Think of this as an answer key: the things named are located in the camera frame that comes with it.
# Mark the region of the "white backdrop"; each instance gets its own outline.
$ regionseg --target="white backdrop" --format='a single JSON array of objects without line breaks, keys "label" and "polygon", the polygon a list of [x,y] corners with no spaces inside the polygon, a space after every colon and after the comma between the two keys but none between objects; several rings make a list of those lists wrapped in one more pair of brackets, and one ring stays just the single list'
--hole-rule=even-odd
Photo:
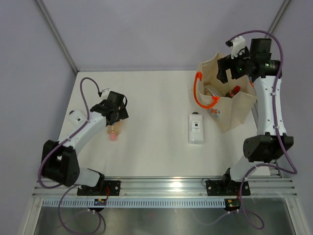
[{"label": "white backdrop", "polygon": [[140,71],[195,70],[227,54],[231,36],[267,30],[282,0],[44,2],[80,71]]}]

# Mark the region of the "pink object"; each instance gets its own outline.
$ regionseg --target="pink object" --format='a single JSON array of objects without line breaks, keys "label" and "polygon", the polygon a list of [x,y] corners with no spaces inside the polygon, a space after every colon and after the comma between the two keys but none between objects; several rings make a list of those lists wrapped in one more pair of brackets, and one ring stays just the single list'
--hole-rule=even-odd
[{"label": "pink object", "polygon": [[111,133],[110,134],[110,140],[111,141],[116,141],[116,133]]}]

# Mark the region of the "red bag handle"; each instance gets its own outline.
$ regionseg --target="red bag handle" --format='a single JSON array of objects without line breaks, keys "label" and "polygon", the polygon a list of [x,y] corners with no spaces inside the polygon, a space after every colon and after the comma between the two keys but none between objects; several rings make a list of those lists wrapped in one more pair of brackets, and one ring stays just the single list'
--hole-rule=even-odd
[{"label": "red bag handle", "polygon": [[210,109],[212,108],[214,105],[217,104],[217,102],[219,101],[220,97],[219,96],[212,96],[212,104],[209,104],[209,105],[203,105],[201,104],[199,101],[198,101],[198,98],[197,98],[197,95],[196,95],[196,85],[197,85],[197,80],[200,79],[200,81],[202,81],[202,73],[201,72],[197,72],[196,73],[196,76],[195,76],[195,82],[194,82],[194,98],[195,98],[195,101],[196,103],[201,107],[201,108],[204,108],[204,109]]}]

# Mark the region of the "gray wall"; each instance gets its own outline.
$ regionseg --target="gray wall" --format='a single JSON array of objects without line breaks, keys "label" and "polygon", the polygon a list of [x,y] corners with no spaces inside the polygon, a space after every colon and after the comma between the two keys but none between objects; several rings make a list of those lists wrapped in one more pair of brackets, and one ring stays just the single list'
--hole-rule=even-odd
[{"label": "gray wall", "polygon": [[44,0],[80,71],[196,69],[282,0]]},{"label": "gray wall", "polygon": [[74,74],[32,0],[1,0],[0,32],[0,234],[15,235]]},{"label": "gray wall", "polygon": [[[288,152],[299,171],[292,178],[313,233],[312,9],[312,0],[294,0],[275,35],[285,58],[281,89],[284,124],[287,134],[294,136],[294,146]],[[278,58],[277,48],[273,54]],[[290,168],[283,157],[280,163]]]}]

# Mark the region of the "white power bank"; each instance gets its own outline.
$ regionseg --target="white power bank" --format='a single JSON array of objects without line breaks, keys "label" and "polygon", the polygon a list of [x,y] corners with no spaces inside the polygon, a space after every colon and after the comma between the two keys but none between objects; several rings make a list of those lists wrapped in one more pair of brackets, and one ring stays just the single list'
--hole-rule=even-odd
[{"label": "white power bank", "polygon": [[188,116],[188,142],[192,144],[204,143],[203,117],[197,112]]}]

